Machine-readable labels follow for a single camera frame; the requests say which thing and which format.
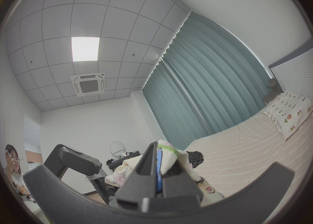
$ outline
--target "white headboard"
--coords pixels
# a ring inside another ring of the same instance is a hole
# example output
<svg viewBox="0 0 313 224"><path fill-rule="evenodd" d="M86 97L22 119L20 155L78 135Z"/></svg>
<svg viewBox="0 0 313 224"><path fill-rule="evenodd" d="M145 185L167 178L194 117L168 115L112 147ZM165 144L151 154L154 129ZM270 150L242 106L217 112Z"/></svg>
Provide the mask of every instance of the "white headboard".
<svg viewBox="0 0 313 224"><path fill-rule="evenodd" d="M313 100L312 38L268 67L283 91L291 90Z"/></svg>

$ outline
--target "square ceiling light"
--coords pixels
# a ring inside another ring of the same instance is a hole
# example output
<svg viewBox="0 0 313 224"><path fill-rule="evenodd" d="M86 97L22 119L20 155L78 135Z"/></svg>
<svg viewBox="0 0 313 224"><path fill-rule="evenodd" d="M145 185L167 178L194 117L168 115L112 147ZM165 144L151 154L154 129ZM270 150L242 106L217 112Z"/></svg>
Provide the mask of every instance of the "square ceiling light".
<svg viewBox="0 0 313 224"><path fill-rule="evenodd" d="M100 38L72 37L73 61L98 60Z"/></svg>

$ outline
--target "woman's hair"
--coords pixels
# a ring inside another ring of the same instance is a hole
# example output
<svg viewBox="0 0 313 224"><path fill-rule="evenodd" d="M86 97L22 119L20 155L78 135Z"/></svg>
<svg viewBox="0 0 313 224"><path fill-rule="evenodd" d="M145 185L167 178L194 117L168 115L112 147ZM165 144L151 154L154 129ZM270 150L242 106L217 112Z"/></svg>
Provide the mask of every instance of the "woman's hair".
<svg viewBox="0 0 313 224"><path fill-rule="evenodd" d="M18 159L18 152L16 151L16 149L14 148L14 146L12 145L7 145L5 147L5 149L9 152L9 154L11 154L12 151L14 151L16 153L16 158ZM22 175L22 172L21 172L21 164L19 163L19 168L18 168L18 172L20 175Z"/></svg>

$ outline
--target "air conditioner grille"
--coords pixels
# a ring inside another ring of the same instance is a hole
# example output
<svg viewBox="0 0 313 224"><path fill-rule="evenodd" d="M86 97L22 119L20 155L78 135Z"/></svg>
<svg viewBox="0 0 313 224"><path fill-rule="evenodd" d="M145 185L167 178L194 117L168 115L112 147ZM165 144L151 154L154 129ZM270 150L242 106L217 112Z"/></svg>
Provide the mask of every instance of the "air conditioner grille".
<svg viewBox="0 0 313 224"><path fill-rule="evenodd" d="M99 90L97 80L80 81L80 88L83 93L96 92Z"/></svg>

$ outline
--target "pillow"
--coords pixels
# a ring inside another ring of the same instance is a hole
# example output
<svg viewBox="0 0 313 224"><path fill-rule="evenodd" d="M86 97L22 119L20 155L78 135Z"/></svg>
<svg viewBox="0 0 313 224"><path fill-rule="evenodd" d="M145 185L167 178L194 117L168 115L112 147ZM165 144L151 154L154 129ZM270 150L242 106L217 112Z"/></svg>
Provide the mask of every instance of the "pillow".
<svg viewBox="0 0 313 224"><path fill-rule="evenodd" d="M274 121L286 140L306 120L311 111L310 98L286 90L265 108L264 113Z"/></svg>

